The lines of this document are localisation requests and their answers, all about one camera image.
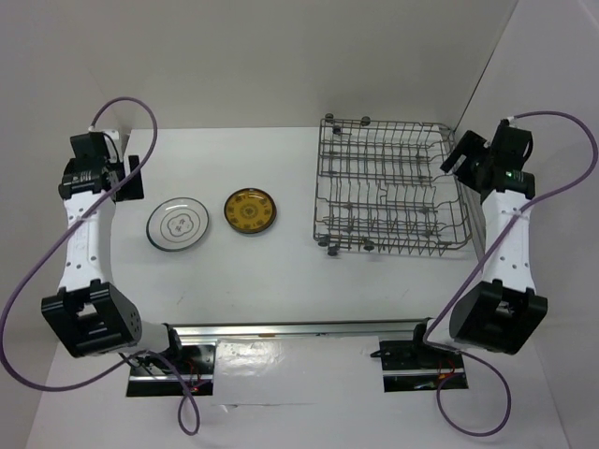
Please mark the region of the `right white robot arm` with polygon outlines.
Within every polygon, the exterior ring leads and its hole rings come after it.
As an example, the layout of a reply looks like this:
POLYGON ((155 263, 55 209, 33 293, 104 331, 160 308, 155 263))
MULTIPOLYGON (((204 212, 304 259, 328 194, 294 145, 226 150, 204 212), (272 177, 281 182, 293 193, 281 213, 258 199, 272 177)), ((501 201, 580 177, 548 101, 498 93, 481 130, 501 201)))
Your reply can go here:
POLYGON ((466 132, 442 163, 445 173, 480 196, 485 250, 482 267, 451 309, 447 338, 436 339, 427 329, 410 341, 416 365, 430 366, 441 351, 466 348, 514 355, 547 315, 548 301, 537 294, 530 268, 535 178, 523 167, 532 148, 532 133, 503 119, 492 140, 466 132))

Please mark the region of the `white plate grey line pattern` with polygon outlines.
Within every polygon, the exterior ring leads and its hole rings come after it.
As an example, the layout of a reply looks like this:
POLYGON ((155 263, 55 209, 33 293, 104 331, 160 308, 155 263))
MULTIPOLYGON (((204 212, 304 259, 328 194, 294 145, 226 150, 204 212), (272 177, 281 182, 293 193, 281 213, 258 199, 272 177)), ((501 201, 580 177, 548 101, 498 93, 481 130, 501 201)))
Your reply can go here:
POLYGON ((191 197, 174 197, 153 210, 145 232, 155 249, 177 253, 199 243, 209 228, 210 214, 200 201, 191 197))

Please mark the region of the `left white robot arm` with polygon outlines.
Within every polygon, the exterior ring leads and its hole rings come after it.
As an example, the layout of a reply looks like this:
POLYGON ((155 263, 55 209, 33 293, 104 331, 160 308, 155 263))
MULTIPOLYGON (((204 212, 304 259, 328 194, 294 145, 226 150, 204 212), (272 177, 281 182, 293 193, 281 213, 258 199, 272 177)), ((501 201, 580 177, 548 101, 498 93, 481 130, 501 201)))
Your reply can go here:
POLYGON ((138 308, 113 283, 110 242, 117 203, 144 197, 140 176, 123 191, 102 195, 139 166, 123 156, 116 130, 71 137, 74 152, 58 193, 71 235, 66 240, 64 272, 55 295, 43 298, 41 312, 74 357, 152 351, 165 373, 181 368, 184 349, 173 326, 142 320, 138 308))

